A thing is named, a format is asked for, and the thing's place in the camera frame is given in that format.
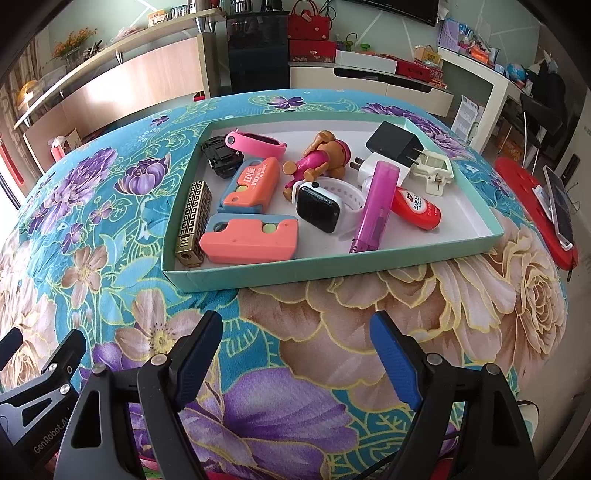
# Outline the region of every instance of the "smartwatch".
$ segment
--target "smartwatch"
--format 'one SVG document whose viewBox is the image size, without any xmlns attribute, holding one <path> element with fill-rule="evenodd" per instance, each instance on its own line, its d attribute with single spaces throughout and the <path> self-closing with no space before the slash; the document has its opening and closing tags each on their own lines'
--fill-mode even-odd
<svg viewBox="0 0 591 480">
<path fill-rule="evenodd" d="M 325 233 L 344 235 L 359 226 L 365 195 L 343 180 L 323 177 L 296 182 L 291 202 L 302 220 Z"/>
<path fill-rule="evenodd" d="M 275 157 L 281 160 L 287 148 L 285 142 L 280 142 L 264 135 L 239 132 L 238 129 L 226 135 L 226 145 L 234 150 L 247 153 L 259 158 Z"/>
</svg>

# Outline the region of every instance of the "red bag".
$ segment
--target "red bag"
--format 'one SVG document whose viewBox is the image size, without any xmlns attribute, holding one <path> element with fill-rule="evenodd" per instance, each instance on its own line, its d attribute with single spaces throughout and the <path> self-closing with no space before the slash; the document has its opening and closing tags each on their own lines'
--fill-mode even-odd
<svg viewBox="0 0 591 480">
<path fill-rule="evenodd" d="M 296 5 L 301 2 L 301 0 L 297 0 L 287 17 L 287 38 L 290 40 L 328 40 L 330 18 L 321 17 L 316 4 L 312 0 L 306 1 L 312 5 L 312 12 L 302 10 L 300 14 L 296 14 Z"/>
</svg>

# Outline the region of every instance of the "black chair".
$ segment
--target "black chair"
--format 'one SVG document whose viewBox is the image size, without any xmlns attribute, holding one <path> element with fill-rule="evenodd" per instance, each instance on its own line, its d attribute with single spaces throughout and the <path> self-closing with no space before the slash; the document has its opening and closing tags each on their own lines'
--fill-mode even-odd
<svg viewBox="0 0 591 480">
<path fill-rule="evenodd" d="M 527 127 L 527 118 L 530 118 L 530 123 L 532 120 L 537 122 L 538 124 L 538 131 L 532 131 L 530 129 L 530 144 L 533 145 L 537 151 L 535 153 L 535 161 L 534 161 L 534 168 L 532 169 L 532 174 L 535 172 L 535 166 L 538 163 L 538 154 L 540 153 L 540 148 L 542 147 L 539 138 L 543 138 L 543 136 L 548 132 L 551 135 L 554 135 L 560 127 L 562 127 L 562 119 L 560 118 L 558 112 L 546 107 L 539 101 L 533 99 L 532 97 L 522 93 L 519 96 L 521 101 L 521 109 L 523 111 L 523 118 L 519 115 L 514 115 L 512 113 L 502 113 L 502 116 L 509 122 L 509 131 L 501 147 L 499 152 L 503 149 L 507 138 L 511 131 L 515 128 L 520 134 L 524 136 L 525 143 L 524 143 L 524 154 L 523 154 L 523 165 L 525 166 L 525 156 L 527 155 L 527 137 L 528 137 L 528 127 Z"/>
</svg>

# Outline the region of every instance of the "gold lighter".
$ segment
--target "gold lighter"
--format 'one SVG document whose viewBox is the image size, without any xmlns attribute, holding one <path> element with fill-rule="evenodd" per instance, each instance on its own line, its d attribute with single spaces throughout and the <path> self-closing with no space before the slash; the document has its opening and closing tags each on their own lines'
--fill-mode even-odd
<svg viewBox="0 0 591 480">
<path fill-rule="evenodd" d="M 186 267 L 199 267 L 205 258 L 199 240 L 207 226 L 211 203 L 212 193 L 207 184 L 203 180 L 194 182 L 187 196 L 175 253 Z"/>
</svg>

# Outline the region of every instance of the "white watch strap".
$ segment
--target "white watch strap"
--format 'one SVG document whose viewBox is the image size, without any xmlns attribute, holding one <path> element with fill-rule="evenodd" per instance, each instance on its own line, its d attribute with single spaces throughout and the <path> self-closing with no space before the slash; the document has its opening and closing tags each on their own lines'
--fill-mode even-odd
<svg viewBox="0 0 591 480">
<path fill-rule="evenodd" d="M 339 221 L 336 224 L 334 235 L 344 235 L 355 230 L 361 222 L 363 216 L 363 207 L 365 205 L 365 195 L 350 183 L 330 177 L 320 177 L 315 180 L 319 186 L 328 190 L 330 193 L 340 197 L 343 200 L 344 208 L 339 215 Z M 291 195 L 292 203 L 296 203 L 296 192 L 305 181 L 298 181 L 293 185 Z"/>
</svg>

